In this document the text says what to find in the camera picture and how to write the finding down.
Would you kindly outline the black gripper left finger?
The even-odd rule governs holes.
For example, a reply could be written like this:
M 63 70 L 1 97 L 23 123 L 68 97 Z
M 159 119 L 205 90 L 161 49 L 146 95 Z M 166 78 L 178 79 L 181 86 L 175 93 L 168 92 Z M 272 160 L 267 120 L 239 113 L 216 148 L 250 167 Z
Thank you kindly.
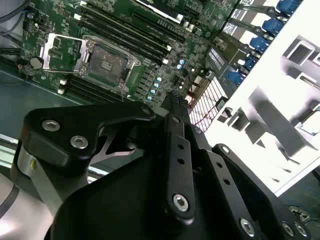
M 185 129 L 179 94 L 170 92 L 164 115 L 139 101 L 41 108 L 24 118 L 16 164 L 42 200 L 60 207 L 76 191 L 164 148 L 166 127 Z

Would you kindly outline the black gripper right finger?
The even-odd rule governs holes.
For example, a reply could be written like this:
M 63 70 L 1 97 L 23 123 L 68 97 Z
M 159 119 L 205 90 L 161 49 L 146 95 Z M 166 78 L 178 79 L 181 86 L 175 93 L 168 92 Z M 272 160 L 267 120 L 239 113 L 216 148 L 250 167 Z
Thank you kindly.
M 178 100 L 191 146 L 196 217 L 181 240 L 309 240 L 310 231 L 226 145 L 211 147 Z

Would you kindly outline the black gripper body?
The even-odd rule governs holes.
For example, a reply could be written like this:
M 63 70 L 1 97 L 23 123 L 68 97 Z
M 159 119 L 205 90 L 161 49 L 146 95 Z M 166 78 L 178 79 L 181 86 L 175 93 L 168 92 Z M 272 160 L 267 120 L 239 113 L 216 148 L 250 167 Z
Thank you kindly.
M 185 129 L 166 127 L 164 147 L 73 193 L 52 240 L 181 240 L 196 218 L 194 166 Z

